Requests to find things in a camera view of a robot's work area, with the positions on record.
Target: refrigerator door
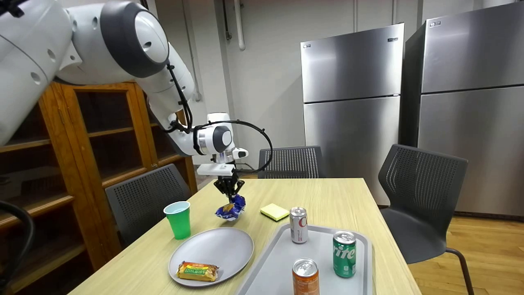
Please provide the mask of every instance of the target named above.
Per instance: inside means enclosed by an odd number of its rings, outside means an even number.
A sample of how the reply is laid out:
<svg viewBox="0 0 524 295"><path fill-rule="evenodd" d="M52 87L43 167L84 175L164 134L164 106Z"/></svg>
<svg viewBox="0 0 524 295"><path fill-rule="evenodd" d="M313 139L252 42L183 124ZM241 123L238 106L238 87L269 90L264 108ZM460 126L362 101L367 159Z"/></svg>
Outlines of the refrigerator door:
<svg viewBox="0 0 524 295"><path fill-rule="evenodd" d="M431 18L424 28L423 93L524 83L522 1Z"/></svg>
<svg viewBox="0 0 524 295"><path fill-rule="evenodd" d="M459 211L524 216L524 87L423 95L419 146L468 159Z"/></svg>
<svg viewBox="0 0 524 295"><path fill-rule="evenodd" d="M306 142L321 146L326 177L364 177L377 203L388 205L378 170L398 142L400 96L306 103Z"/></svg>
<svg viewBox="0 0 524 295"><path fill-rule="evenodd" d="M398 95L405 24L301 42L303 100Z"/></svg>

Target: soda can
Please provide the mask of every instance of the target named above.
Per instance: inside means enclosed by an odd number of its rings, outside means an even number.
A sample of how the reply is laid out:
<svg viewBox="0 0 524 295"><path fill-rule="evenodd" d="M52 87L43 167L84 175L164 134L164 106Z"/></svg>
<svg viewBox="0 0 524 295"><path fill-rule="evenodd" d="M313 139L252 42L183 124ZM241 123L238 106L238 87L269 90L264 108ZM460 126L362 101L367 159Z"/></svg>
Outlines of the soda can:
<svg viewBox="0 0 524 295"><path fill-rule="evenodd" d="M313 259L295 260L292 272L295 295L319 295L319 270Z"/></svg>
<svg viewBox="0 0 524 295"><path fill-rule="evenodd" d="M293 206L290 209L290 223L292 223L292 241L295 244L308 242L308 211L301 206Z"/></svg>
<svg viewBox="0 0 524 295"><path fill-rule="evenodd" d="M333 268L339 277L355 275L357 242L351 231L339 231L333 236Z"/></svg>

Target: tray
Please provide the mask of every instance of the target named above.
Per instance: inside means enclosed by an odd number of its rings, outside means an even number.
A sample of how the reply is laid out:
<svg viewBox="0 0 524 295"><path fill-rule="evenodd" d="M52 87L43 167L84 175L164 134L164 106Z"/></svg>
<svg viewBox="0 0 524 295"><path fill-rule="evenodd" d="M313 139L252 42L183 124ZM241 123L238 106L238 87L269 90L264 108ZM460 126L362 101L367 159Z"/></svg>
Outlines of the tray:
<svg viewBox="0 0 524 295"><path fill-rule="evenodd" d="M333 270L333 234L336 229L310 226L306 244L292 242L290 224L278 229L260 259L247 273L238 293L293 293L292 267L296 259L313 259L319 267L321 293L372 295L373 246L362 234L357 239L357 264L352 278L341 278Z"/></svg>

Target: gray chair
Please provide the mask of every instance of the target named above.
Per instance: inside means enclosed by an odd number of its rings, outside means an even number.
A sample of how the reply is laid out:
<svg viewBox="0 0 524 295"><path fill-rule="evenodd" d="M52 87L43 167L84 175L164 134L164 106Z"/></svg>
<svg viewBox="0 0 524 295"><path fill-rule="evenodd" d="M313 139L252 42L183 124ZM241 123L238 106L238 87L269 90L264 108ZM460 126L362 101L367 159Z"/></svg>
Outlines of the gray chair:
<svg viewBox="0 0 524 295"><path fill-rule="evenodd" d="M391 201L382 209L383 218L406 262L452 252L460 260L468 293L473 293L464 254L445 242L467 164L465 159L393 144L378 180Z"/></svg>
<svg viewBox="0 0 524 295"><path fill-rule="evenodd" d="M164 165L105 188L123 246L164 218L164 206L187 200L190 188L175 165Z"/></svg>
<svg viewBox="0 0 524 295"><path fill-rule="evenodd" d="M270 149L260 149L259 167L270 155ZM316 178L321 177L319 146L277 147L272 162L259 172L260 178Z"/></svg>

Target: chair back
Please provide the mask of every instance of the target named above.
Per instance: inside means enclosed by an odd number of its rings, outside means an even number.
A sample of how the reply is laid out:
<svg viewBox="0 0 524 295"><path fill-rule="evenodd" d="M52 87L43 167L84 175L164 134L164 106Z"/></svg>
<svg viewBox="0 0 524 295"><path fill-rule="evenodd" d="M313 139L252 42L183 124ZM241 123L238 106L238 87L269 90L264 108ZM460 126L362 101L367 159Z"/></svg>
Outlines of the chair back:
<svg viewBox="0 0 524 295"><path fill-rule="evenodd" d="M460 157L393 144L378 180L391 208L426 221L445 241L467 164Z"/></svg>
<svg viewBox="0 0 524 295"><path fill-rule="evenodd" d="M175 165L164 165L105 188L123 246L164 218L164 206L190 190Z"/></svg>
<svg viewBox="0 0 524 295"><path fill-rule="evenodd" d="M270 155L270 149L260 149L259 167L262 167ZM319 146L301 147L277 147L274 149L272 162L259 172L260 178L318 178L319 168Z"/></svg>

